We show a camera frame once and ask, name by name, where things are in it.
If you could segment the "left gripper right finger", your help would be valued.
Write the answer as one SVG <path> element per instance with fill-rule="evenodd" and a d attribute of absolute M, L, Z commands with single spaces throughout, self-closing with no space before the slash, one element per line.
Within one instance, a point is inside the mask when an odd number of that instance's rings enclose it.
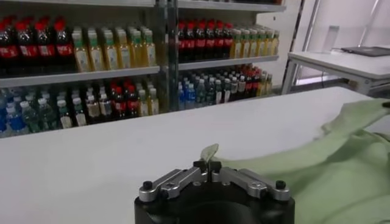
<path fill-rule="evenodd" d="M 267 195 L 277 201 L 288 201 L 291 198 L 290 189 L 284 181 L 271 181 L 249 169 L 235 170 L 227 166 L 223 167 L 219 161 L 212 161 L 210 172 L 212 182 L 234 184 L 254 198 L 261 199 Z"/>

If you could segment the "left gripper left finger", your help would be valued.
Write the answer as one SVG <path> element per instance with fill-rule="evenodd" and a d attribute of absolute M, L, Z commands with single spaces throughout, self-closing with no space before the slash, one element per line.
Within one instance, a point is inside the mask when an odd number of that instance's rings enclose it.
<path fill-rule="evenodd" d="M 208 179 L 208 165 L 205 161 L 195 161 L 189 169 L 174 169 L 155 181 L 144 181 L 138 198 L 145 203 L 155 201 L 159 195 L 167 199 L 176 198 L 193 182 L 203 183 Z"/>

